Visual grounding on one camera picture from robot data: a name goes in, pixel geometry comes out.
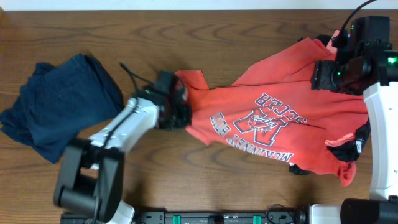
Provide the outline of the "pink and black jersey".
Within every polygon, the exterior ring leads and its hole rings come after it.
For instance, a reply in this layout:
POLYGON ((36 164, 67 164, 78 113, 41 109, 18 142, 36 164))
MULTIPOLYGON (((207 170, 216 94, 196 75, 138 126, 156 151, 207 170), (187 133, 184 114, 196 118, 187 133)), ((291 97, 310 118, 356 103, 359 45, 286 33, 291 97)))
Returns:
MULTIPOLYGON (((339 31, 336 30, 332 36, 319 35, 318 40, 329 49, 330 52, 336 52, 332 47, 332 40, 337 37, 339 31)), ((326 140, 326 148, 340 161, 353 162, 357 161, 361 155, 365 144, 370 136, 371 126, 369 119, 356 130, 355 133, 349 133, 338 140, 326 140)), ((301 169, 297 164, 289 163, 289 172, 294 175, 309 175, 310 171, 301 169)))

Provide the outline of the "red soccer t-shirt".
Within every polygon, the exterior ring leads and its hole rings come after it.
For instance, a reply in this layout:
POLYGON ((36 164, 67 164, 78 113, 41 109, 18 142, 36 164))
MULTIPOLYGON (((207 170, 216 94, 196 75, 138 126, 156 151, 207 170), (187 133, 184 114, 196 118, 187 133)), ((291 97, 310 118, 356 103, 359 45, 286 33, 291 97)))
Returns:
POLYGON ((315 62, 333 58, 320 40, 306 38, 251 65, 227 87, 211 89, 201 71, 179 70, 193 111, 187 132, 349 185, 356 164, 330 147, 353 139, 368 111, 362 96, 311 88, 315 62))

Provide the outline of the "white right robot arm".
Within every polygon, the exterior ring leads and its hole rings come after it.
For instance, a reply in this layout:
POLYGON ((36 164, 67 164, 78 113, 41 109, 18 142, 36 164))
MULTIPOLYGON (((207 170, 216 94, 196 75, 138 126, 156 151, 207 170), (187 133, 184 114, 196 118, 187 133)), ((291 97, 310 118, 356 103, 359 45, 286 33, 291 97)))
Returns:
POLYGON ((371 126, 373 172, 369 199, 315 204, 302 223, 397 223, 397 52, 384 16, 355 19, 333 39, 335 61, 315 64, 312 89, 363 95, 371 126))

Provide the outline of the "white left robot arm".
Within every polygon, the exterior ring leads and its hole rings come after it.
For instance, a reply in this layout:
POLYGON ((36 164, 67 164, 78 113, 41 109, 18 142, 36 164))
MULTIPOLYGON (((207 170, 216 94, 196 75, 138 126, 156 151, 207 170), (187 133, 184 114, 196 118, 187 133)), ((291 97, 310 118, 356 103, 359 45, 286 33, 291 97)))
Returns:
POLYGON ((105 128, 65 148, 53 202, 82 223, 132 223, 135 209, 121 198, 125 155, 148 130, 186 112, 186 88, 173 93, 140 90, 105 128))

